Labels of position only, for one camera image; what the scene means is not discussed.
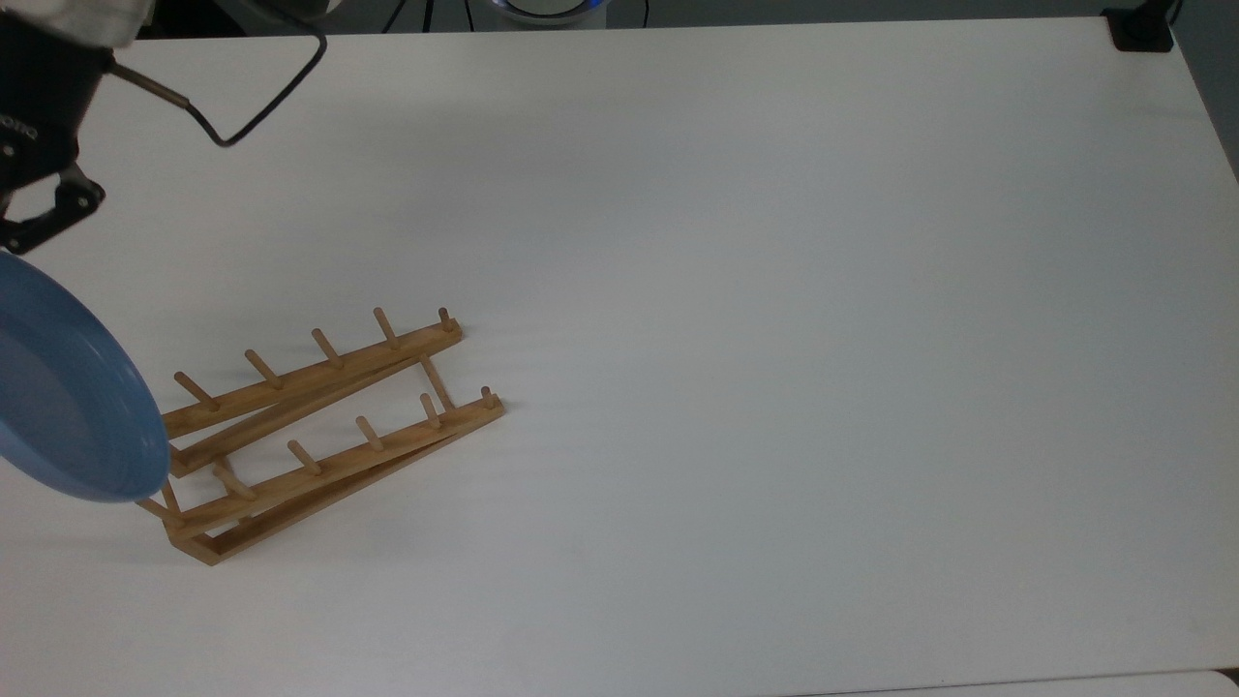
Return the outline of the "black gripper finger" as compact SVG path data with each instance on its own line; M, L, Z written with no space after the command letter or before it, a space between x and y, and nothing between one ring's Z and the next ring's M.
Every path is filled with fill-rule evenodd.
M6 253L22 256L36 250L84 218L94 215L107 199L107 189L88 178L79 165L71 165L57 176L58 184L50 210L21 222L9 220L6 217L7 207L12 203L19 187L2 186L1 243Z

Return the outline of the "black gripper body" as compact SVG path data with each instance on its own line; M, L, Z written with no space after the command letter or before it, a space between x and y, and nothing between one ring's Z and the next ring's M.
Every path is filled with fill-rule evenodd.
M110 50L1 22L2 196L76 165L81 123L110 66Z

